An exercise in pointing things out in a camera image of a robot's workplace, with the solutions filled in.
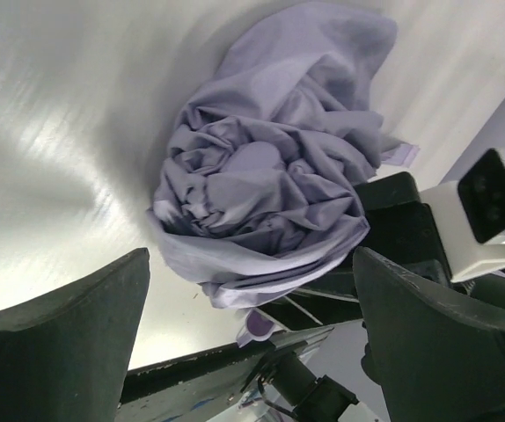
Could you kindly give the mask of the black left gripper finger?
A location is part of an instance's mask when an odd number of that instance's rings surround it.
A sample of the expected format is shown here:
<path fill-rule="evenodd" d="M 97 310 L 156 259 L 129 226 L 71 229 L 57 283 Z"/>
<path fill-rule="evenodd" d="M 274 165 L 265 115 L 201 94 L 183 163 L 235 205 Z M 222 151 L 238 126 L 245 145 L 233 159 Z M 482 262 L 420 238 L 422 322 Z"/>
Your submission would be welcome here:
<path fill-rule="evenodd" d="M 112 421 L 150 284 L 135 249 L 0 310 L 0 421 Z"/>

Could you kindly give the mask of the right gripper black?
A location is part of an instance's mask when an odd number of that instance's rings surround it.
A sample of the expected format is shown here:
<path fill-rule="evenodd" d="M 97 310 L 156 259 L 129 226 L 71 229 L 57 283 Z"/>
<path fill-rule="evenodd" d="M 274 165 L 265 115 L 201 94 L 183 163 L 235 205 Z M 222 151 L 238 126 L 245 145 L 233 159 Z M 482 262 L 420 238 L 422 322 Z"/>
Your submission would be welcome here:
<path fill-rule="evenodd" d="M 335 269 L 257 310 L 286 331 L 363 318 L 392 421 L 505 421 L 505 309 L 434 282 L 451 270 L 409 172 L 355 192 L 370 232 L 354 272 Z"/>

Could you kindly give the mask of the lilac folding umbrella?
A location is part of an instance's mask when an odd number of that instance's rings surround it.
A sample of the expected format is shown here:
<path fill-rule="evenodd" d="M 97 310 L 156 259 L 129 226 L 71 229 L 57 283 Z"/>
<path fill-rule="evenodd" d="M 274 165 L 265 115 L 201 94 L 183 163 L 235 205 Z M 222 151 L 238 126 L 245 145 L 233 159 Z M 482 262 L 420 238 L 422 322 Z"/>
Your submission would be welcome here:
<path fill-rule="evenodd" d="M 369 234 L 358 185 L 418 148 L 370 108 L 396 23 L 298 4 L 262 19 L 182 106 L 149 217 L 165 263 L 217 309 L 330 272 Z"/>

